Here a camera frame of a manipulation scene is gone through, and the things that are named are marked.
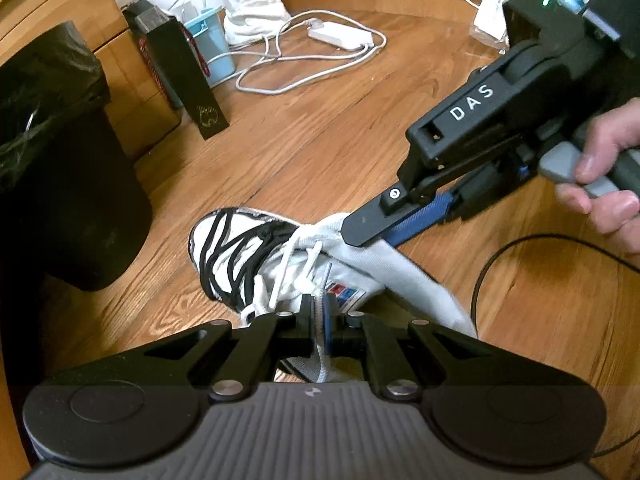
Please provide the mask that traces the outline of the person's right hand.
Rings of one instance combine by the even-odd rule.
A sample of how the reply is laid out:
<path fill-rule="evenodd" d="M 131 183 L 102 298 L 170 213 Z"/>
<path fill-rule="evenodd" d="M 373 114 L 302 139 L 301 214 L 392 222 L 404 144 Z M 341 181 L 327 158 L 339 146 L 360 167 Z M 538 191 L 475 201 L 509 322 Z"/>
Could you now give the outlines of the person's right hand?
<path fill-rule="evenodd" d="M 590 122 L 582 157 L 574 171 L 577 185 L 555 185 L 555 196 L 570 210 L 586 216 L 628 259 L 639 262 L 639 196 L 631 191 L 590 198 L 580 187 L 605 176 L 628 148 L 639 146 L 639 99 Z"/>

